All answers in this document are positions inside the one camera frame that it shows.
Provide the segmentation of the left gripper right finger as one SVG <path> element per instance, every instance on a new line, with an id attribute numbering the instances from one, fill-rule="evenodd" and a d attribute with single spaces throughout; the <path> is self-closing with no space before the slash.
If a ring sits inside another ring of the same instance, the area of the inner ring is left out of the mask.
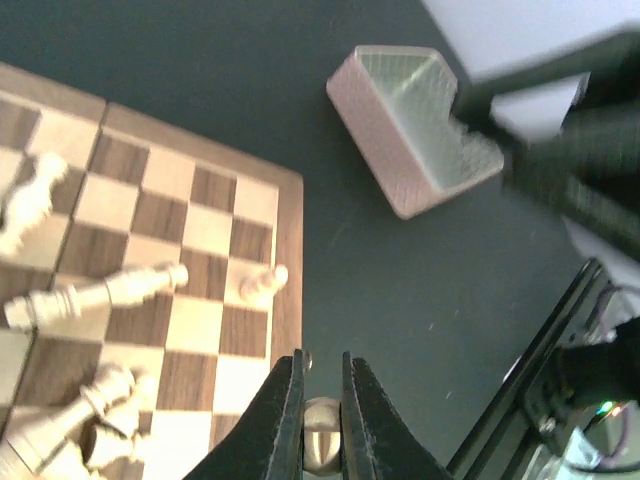
<path id="1" fill-rule="evenodd" d="M 350 352 L 342 358 L 341 431 L 345 479 L 452 477 L 411 433 L 367 361 Z"/>

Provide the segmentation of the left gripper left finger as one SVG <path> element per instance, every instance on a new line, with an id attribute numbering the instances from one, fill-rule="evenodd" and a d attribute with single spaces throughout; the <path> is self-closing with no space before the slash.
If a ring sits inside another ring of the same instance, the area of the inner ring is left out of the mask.
<path id="1" fill-rule="evenodd" d="M 228 435 L 191 480 L 301 479 L 305 352 L 281 357 Z"/>

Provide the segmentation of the white chess pawn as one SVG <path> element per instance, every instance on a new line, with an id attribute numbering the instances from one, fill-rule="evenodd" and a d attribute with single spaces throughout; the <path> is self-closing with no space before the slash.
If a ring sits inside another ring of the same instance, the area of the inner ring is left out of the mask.
<path id="1" fill-rule="evenodd" d="M 304 404 L 303 470 L 316 476 L 341 472 L 340 402 L 316 397 Z"/>

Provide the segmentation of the white chess piece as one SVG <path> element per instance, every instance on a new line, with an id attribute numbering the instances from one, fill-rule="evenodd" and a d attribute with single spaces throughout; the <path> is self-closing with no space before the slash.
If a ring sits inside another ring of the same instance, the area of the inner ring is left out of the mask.
<path id="1" fill-rule="evenodd" d="M 86 285 L 34 290 L 6 302 L 4 313 L 11 329 L 33 330 L 78 319 L 99 307 L 138 306 L 162 291 L 183 287 L 188 281 L 189 272 L 184 264 L 129 268 Z"/>

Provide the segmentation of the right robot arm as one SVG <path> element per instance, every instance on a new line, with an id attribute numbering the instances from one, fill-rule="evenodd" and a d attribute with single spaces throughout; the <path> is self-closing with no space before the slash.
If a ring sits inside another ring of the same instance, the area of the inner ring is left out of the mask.
<path id="1" fill-rule="evenodd" d="M 519 139 L 491 115 L 495 97 L 586 75 L 560 131 Z M 460 90 L 451 114 L 511 155 L 506 183 L 639 258 L 639 28 L 561 49 Z"/>

